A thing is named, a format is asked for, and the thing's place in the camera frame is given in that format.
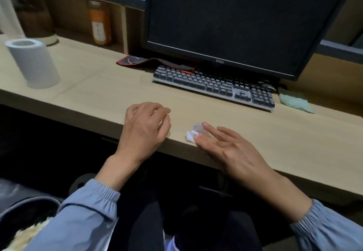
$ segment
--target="computer monitor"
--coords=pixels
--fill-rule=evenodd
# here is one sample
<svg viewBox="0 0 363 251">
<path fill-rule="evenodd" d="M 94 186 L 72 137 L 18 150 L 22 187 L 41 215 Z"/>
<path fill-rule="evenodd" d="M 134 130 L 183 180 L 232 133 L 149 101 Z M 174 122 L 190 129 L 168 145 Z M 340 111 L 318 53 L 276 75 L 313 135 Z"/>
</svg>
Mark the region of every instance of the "computer monitor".
<svg viewBox="0 0 363 251">
<path fill-rule="evenodd" d="M 146 47 L 297 80 L 345 0 L 146 0 Z"/>
</svg>

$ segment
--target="paper towel roll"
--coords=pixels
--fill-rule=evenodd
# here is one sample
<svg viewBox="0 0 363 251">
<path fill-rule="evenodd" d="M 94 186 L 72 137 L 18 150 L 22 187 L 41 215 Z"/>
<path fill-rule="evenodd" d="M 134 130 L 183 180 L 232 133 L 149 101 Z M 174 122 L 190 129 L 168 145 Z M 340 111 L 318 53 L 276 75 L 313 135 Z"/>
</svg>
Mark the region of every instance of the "paper towel roll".
<svg viewBox="0 0 363 251">
<path fill-rule="evenodd" d="M 15 39 L 5 42 L 21 73 L 32 89 L 45 89 L 61 80 L 56 67 L 42 42 L 33 39 Z"/>
</svg>

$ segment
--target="left hand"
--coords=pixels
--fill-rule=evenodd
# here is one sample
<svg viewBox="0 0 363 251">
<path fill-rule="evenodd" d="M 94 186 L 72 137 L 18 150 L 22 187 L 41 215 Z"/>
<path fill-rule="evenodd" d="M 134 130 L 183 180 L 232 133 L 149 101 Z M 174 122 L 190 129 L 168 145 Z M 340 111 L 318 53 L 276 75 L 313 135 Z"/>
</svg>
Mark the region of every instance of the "left hand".
<svg viewBox="0 0 363 251">
<path fill-rule="evenodd" d="M 117 151 L 107 159 L 95 179 L 119 191 L 165 140 L 171 127 L 170 111 L 152 102 L 130 106 Z"/>
</svg>

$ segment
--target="green cloth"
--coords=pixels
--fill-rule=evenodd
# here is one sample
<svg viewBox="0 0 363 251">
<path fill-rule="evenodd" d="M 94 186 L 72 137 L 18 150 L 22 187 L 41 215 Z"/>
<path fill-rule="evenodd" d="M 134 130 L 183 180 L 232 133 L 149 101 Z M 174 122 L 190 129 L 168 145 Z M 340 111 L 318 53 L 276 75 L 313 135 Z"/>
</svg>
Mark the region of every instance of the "green cloth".
<svg viewBox="0 0 363 251">
<path fill-rule="evenodd" d="M 285 106 L 299 109 L 301 111 L 314 113 L 314 111 L 310 108 L 309 103 L 307 102 L 305 96 L 299 92 L 288 91 L 283 88 L 278 89 L 280 101 Z"/>
</svg>

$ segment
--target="light blue jacket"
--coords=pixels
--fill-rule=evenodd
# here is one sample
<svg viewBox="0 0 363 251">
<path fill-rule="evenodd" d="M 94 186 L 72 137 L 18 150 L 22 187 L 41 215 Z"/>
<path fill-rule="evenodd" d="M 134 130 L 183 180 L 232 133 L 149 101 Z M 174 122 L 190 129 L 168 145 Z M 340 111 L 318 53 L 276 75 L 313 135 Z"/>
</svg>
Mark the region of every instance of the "light blue jacket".
<svg viewBox="0 0 363 251">
<path fill-rule="evenodd" d="M 101 251 L 116 223 L 120 193 L 90 180 L 70 195 L 57 216 L 24 251 Z M 305 217 L 291 225 L 302 251 L 363 250 L 363 227 L 313 200 Z"/>
</svg>

